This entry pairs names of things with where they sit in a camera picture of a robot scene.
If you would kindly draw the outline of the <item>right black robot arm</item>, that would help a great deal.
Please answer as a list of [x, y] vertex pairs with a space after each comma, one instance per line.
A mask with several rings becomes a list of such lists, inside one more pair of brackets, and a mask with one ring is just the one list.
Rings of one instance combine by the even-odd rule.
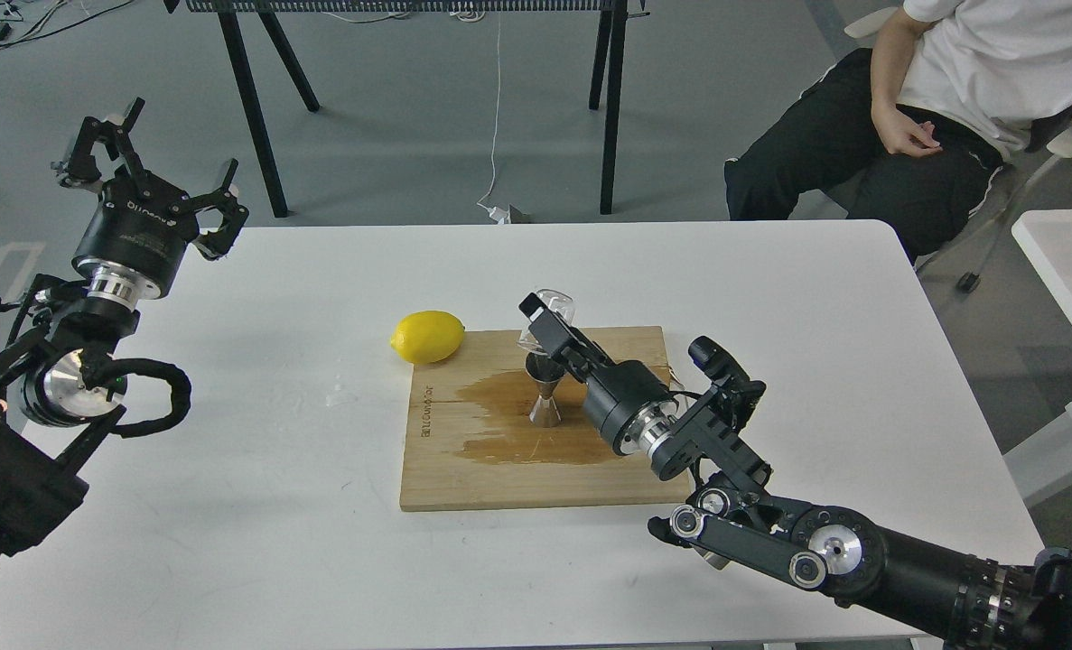
[[652, 472], [694, 478], [694, 491], [647, 530], [700, 553], [714, 568], [738, 563], [840, 608], [859, 606], [940, 638], [947, 649], [1072, 649], [1072, 550], [1048, 547], [1032, 565], [1006, 565], [875, 525], [842, 506], [766, 491], [771, 468], [741, 438], [766, 390], [717, 342], [688, 349], [709, 379], [675, 413], [676, 392], [642, 361], [613, 361], [584, 333], [530, 293], [519, 305], [549, 361], [585, 386], [584, 412], [611, 450], [647, 454]]

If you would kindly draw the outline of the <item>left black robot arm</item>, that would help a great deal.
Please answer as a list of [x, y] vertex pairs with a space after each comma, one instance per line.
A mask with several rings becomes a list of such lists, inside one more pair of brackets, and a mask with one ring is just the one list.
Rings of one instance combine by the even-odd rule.
[[44, 542], [81, 506], [79, 470], [107, 435], [169, 431], [191, 408], [180, 367], [115, 350], [139, 324], [136, 305], [172, 291], [188, 248], [222, 258], [249, 210], [235, 159], [197, 196], [145, 168], [130, 139], [143, 107], [137, 98], [123, 116], [86, 116], [53, 165], [61, 186], [98, 197], [72, 258], [77, 279], [38, 274], [0, 299], [0, 558]]

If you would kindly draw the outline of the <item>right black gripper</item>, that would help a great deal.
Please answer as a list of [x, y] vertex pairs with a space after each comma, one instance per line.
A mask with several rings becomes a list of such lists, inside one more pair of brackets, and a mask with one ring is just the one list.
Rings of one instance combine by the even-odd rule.
[[613, 361], [572, 325], [557, 320], [536, 325], [552, 361], [585, 385], [583, 412], [611, 450], [650, 454], [669, 435], [678, 402], [642, 361]]

